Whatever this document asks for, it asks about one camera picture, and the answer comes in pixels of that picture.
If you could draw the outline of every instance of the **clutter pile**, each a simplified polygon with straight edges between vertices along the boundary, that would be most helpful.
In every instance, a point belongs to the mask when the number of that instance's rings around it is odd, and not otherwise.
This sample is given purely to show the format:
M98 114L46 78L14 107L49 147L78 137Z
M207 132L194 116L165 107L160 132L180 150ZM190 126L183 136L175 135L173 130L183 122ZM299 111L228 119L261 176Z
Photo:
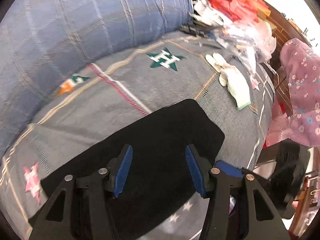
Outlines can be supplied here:
M245 66L250 75L253 89L259 90L255 78L257 64L265 62L269 70L276 74L267 63L276 49L276 39L272 37L270 24L265 21L270 10L262 0L195 0L194 11L190 14L192 24L181 27L181 31L194 36L214 39L222 48L230 51ZM251 103L249 86L235 67L220 54L206 55L206 60L220 73L222 86L236 99L237 109Z

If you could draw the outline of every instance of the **black cloth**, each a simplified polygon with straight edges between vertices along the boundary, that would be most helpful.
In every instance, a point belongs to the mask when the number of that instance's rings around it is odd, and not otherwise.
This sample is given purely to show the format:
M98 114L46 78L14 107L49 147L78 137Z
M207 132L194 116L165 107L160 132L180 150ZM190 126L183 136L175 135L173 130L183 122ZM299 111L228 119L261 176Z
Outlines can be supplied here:
M117 157L124 144L130 144L133 160L124 190L118 198L108 200L108 206L119 239L132 240L159 225L195 192L185 160L186 146L194 144L199 155L213 165L223 140L223 132L198 103L186 99L93 145L43 179L41 185L50 197L64 176L88 176ZM30 219L31 225L36 217Z
M0 211L0 236L1 240L21 240L12 229L2 212Z

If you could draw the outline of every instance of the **black fabric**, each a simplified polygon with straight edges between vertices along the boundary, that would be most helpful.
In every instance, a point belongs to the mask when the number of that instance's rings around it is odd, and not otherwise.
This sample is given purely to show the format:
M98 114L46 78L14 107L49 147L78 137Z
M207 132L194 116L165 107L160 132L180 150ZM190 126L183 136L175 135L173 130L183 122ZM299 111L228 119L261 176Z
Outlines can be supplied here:
M0 236L1 240L20 240L14 230L11 228L4 215L0 211Z
M194 144L199 155L213 165L223 140L223 132L198 103L186 99L95 144L43 179L41 185L49 197L65 175L88 176L117 157L124 144L130 144L133 160L124 191L108 204L119 239L136 239L173 214L195 192L185 160L186 146ZM30 219L31 225L36 217Z
M272 191L280 200L284 200L287 194L295 198L305 178L310 153L307 147L290 139L278 144L276 166L270 177Z

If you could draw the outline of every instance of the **plastic bag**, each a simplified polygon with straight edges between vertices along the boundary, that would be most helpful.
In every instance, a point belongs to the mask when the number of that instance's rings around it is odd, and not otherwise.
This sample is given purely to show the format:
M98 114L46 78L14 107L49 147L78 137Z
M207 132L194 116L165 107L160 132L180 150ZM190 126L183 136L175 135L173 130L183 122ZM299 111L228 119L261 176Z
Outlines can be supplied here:
M190 14L191 17L208 26L226 25L232 21L221 12L212 8L208 0L196 0L193 2L193 9L198 14Z
M236 55L251 78L255 76L256 63L270 60L271 53L276 49L276 39L272 37L271 27L267 22L234 22L214 30L214 34L222 46L227 48L232 45L238 50Z
M230 195L229 214L232 212L235 205L236 205L236 199Z

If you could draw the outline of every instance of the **pink clothing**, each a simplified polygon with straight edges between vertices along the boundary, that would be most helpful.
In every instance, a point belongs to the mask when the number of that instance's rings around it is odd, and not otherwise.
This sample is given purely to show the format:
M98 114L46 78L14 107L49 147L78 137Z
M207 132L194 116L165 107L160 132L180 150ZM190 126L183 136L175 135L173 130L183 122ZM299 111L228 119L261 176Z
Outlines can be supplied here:
M293 108L289 138L305 146L319 146L320 56L295 38L283 46L280 61L287 73Z

